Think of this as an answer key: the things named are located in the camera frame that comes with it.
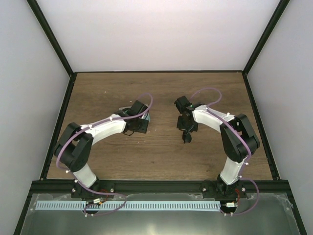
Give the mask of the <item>grey glasses case green lining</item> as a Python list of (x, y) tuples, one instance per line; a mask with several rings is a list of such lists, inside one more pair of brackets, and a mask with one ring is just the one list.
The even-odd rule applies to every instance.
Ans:
[[(128, 116), (130, 116), (129, 115), (129, 108), (130, 108), (130, 106), (128, 106), (128, 107), (120, 107), (118, 110), (119, 111), (123, 111)], [(146, 112), (144, 115), (140, 116), (140, 118), (150, 122), (150, 114), (149, 114), (149, 112)]]

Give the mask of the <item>black sunglasses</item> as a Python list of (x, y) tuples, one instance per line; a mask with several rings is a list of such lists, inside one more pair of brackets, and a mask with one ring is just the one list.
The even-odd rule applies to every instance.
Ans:
[(183, 131), (182, 134), (183, 143), (190, 143), (192, 141), (192, 137), (189, 131)]

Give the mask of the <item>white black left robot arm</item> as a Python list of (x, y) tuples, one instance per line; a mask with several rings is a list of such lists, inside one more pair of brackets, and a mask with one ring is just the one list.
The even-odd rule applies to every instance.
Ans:
[(149, 121), (149, 113), (131, 117), (122, 112), (95, 123), (78, 125), (72, 122), (66, 127), (55, 146), (56, 166), (72, 173), (83, 185), (83, 193), (94, 198), (99, 194), (100, 186), (88, 165), (92, 146), (111, 135), (127, 131), (146, 133)]

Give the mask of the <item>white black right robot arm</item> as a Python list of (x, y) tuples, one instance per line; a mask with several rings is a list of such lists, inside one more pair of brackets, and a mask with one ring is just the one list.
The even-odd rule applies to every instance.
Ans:
[(227, 156), (225, 165), (217, 177), (216, 191), (222, 197), (229, 197), (237, 187), (242, 167), (260, 147), (260, 141), (246, 115), (237, 116), (222, 113), (202, 103), (176, 100), (175, 107), (180, 113), (177, 129), (182, 131), (184, 143), (192, 140), (191, 133), (198, 130), (198, 125), (206, 125), (221, 134), (224, 152)]

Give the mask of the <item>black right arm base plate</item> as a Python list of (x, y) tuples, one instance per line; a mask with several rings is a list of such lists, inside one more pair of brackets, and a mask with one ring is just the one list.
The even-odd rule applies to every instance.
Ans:
[(237, 181), (232, 185), (226, 185), (223, 181), (202, 181), (200, 190), (204, 198), (214, 198), (216, 200), (235, 199), (237, 192), (240, 198), (246, 198), (246, 193), (242, 191), (243, 184)]

